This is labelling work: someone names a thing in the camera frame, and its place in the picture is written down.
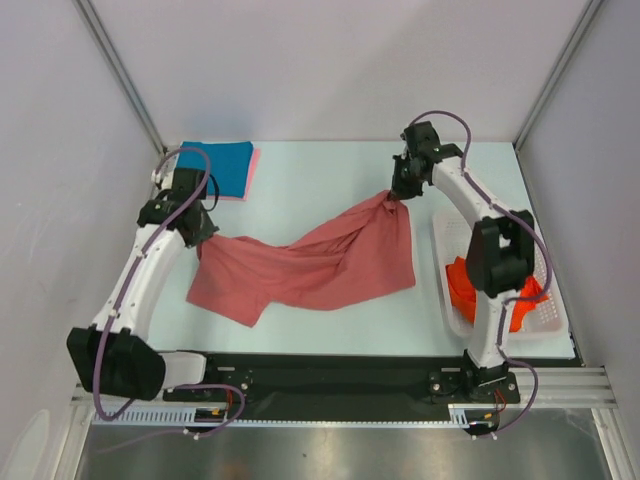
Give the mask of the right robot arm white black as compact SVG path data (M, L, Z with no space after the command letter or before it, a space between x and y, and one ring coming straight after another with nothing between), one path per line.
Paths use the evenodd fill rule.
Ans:
M501 206L467 169L470 140L464 148L443 144L426 112L401 133L402 154L394 157L390 197L409 200L425 184L437 188L471 228L465 259L476 291L473 332L464 350L459 384L445 395L484 401L507 380L509 363L503 340L509 333L513 304L535 269L534 220L527 210Z

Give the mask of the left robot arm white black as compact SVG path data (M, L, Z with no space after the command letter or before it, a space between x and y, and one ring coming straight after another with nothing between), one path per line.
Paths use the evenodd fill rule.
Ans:
M75 327L67 337L86 391L134 400L152 400L181 385L199 400L218 393L220 376L206 367L205 355L159 352L147 343L176 260L217 230L202 204L209 180L203 170L177 168L169 184L140 209L132 251L111 295L88 327Z

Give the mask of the salmon pink t shirt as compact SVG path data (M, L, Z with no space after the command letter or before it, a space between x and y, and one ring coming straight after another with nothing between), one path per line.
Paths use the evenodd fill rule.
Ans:
M218 235L198 253L187 301L247 327L272 303L332 311L416 284L410 213L386 191L290 245Z

